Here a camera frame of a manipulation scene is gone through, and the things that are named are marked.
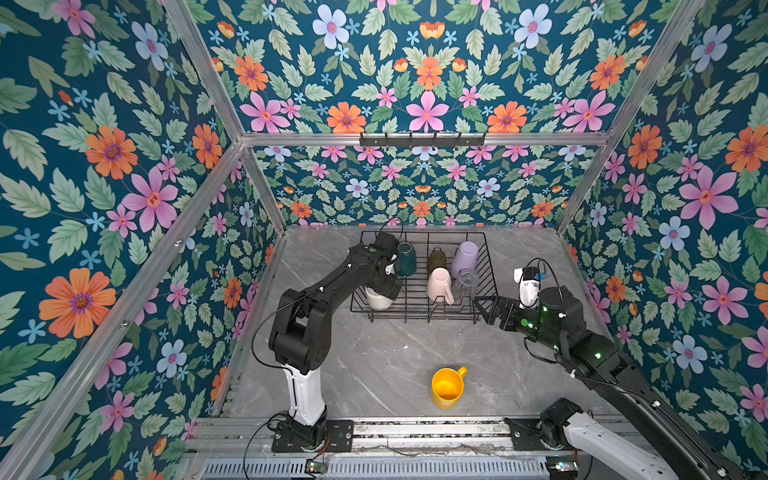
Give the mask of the white mug red inside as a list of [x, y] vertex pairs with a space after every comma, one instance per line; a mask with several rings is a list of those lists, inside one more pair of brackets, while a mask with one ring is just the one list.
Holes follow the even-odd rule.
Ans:
[[365, 294], [369, 307], [373, 311], [384, 311], [389, 309], [394, 301], [385, 295], [375, 292], [372, 288], [366, 287]]

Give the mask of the dark green mug white inside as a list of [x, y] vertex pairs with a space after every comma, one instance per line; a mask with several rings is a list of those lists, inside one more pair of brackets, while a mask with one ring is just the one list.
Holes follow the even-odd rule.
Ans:
[[399, 277], [410, 277], [417, 271], [417, 254], [409, 242], [400, 242], [395, 259], [395, 273]]

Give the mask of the clear glass cup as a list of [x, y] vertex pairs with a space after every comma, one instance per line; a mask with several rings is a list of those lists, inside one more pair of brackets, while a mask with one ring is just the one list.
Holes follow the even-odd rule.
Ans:
[[461, 300], [472, 301], [477, 293], [479, 277], [473, 269], [463, 269], [457, 277], [458, 292]]

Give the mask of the cream mug pink handle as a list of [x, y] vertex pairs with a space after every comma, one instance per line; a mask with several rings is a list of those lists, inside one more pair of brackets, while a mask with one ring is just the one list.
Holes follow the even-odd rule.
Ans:
[[435, 268], [429, 274], [426, 292], [432, 302], [454, 304], [451, 276], [446, 268]]

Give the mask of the amber textured glass cup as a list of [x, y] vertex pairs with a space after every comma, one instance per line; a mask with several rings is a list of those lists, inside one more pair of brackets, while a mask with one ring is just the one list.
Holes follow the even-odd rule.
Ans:
[[431, 275], [437, 269], [448, 269], [448, 260], [441, 247], [434, 247], [427, 258], [427, 275]]

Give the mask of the lilac plastic cup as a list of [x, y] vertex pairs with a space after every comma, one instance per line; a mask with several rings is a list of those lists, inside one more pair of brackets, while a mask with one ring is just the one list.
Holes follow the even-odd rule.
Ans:
[[450, 263], [450, 273], [453, 278], [458, 278], [460, 274], [467, 270], [473, 271], [476, 267], [479, 255], [479, 247], [472, 241], [462, 242], [456, 249], [454, 257]]

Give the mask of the yellow mug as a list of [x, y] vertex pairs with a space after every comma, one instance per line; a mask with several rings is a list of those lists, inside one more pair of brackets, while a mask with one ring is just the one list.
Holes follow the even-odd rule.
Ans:
[[466, 367], [442, 368], [436, 371], [430, 387], [434, 405], [443, 410], [454, 408], [464, 394], [467, 373]]

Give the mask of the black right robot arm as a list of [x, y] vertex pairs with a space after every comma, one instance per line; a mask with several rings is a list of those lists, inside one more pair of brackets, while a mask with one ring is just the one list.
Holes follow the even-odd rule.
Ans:
[[547, 444], [566, 443], [627, 479], [762, 479], [719, 453], [658, 394], [607, 336], [591, 331], [582, 302], [564, 286], [541, 290], [534, 303], [478, 296], [484, 321], [552, 350], [552, 363], [618, 410], [652, 446], [647, 452], [606, 430], [574, 403], [556, 402], [542, 422]]

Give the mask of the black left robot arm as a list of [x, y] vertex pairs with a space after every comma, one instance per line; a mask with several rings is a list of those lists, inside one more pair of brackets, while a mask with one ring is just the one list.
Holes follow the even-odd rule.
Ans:
[[321, 447], [327, 436], [321, 366], [331, 347], [333, 315], [363, 287], [383, 299], [384, 309], [392, 305], [402, 288], [395, 273], [399, 245], [396, 236], [380, 232], [370, 244], [351, 246], [343, 262], [322, 280], [301, 291], [288, 289], [280, 297], [268, 346], [288, 384], [289, 407], [282, 425], [302, 449]]

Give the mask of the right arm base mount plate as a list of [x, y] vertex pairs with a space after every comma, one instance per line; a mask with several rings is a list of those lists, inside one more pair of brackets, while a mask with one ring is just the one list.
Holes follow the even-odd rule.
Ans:
[[570, 417], [513, 418], [504, 417], [510, 438], [517, 451], [561, 451], [573, 449], [566, 439], [565, 427], [576, 420]]

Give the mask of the black hook rail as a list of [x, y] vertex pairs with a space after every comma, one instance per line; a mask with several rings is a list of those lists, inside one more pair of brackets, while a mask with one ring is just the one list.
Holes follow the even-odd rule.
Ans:
[[393, 147], [398, 149], [412, 147], [436, 147], [453, 149], [458, 147], [483, 146], [486, 141], [485, 134], [450, 134], [450, 133], [381, 133], [360, 134], [358, 142], [360, 146]]

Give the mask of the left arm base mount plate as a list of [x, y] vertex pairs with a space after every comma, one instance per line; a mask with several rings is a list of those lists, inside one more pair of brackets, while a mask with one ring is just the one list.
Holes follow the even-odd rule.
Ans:
[[273, 437], [273, 453], [347, 453], [352, 450], [355, 424], [352, 420], [320, 420], [306, 426], [294, 420], [278, 423]]

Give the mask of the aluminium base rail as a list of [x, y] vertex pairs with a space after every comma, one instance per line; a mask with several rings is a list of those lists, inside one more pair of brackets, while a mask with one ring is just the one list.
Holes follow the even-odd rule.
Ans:
[[[178, 479], [627, 479], [573, 449], [517, 451], [501, 416], [358, 417], [347, 453], [273, 453], [261, 418], [200, 423]], [[615, 436], [651, 452], [626, 420], [594, 417]]]

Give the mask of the aluminium frame post left rear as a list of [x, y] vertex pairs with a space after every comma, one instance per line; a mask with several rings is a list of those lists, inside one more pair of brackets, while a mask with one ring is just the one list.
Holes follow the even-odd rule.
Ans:
[[237, 156], [245, 158], [243, 166], [251, 176], [256, 192], [265, 208], [267, 216], [278, 237], [285, 234], [286, 222], [280, 213], [277, 201], [268, 184], [267, 177], [258, 165], [256, 154], [243, 142], [246, 132], [235, 107], [228, 95], [220, 75], [217, 73], [209, 49], [205, 44], [191, 10], [186, 1], [165, 1], [164, 6], [169, 19], [182, 41], [191, 63], [195, 67], [203, 88], [213, 102], [213, 107], [222, 120], [224, 130], [229, 137]]

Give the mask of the aluminium frame post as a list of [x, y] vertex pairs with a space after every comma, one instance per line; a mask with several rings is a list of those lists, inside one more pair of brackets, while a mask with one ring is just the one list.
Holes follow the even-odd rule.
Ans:
[[267, 177], [258, 165], [256, 154], [243, 142], [246, 132], [235, 107], [228, 95], [220, 75], [217, 73], [209, 49], [205, 44], [191, 10], [186, 1], [165, 1], [164, 6], [169, 19], [182, 41], [191, 63], [195, 67], [203, 88], [213, 102], [213, 107], [222, 120], [224, 130], [229, 137], [237, 156], [245, 158], [243, 166], [251, 176], [256, 192], [265, 208], [267, 216], [278, 237], [285, 234], [286, 222], [280, 213], [277, 201], [268, 184]]
[[565, 237], [568, 226], [574, 221], [576, 214], [601, 176], [611, 155], [616, 151], [619, 142], [639, 112], [643, 101], [653, 89], [685, 34], [694, 25], [698, 12], [706, 4], [706, 1], [694, 0], [682, 0], [677, 3], [671, 19], [664, 27], [656, 45], [650, 51], [646, 66], [640, 72], [637, 81], [630, 89], [629, 94], [613, 119], [608, 130], [606, 145], [602, 146], [593, 158], [589, 168], [583, 174], [579, 185], [570, 197], [569, 205], [556, 226], [556, 232], [560, 237]]

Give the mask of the aluminium frame post right rear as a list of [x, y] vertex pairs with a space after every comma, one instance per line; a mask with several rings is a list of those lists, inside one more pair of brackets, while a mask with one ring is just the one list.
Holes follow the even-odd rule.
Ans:
[[682, 0], [677, 3], [671, 19], [664, 27], [656, 45], [650, 51], [646, 66], [640, 72], [637, 81], [630, 89], [629, 94], [613, 119], [608, 130], [606, 145], [602, 146], [593, 158], [589, 168], [583, 174], [579, 185], [570, 197], [569, 205], [556, 226], [556, 232], [560, 237], [565, 237], [568, 226], [574, 221], [576, 214], [601, 176], [611, 155], [616, 151], [619, 142], [639, 112], [643, 101], [653, 89], [685, 34], [694, 25], [698, 12], [706, 4], [706, 1], [694, 0]]

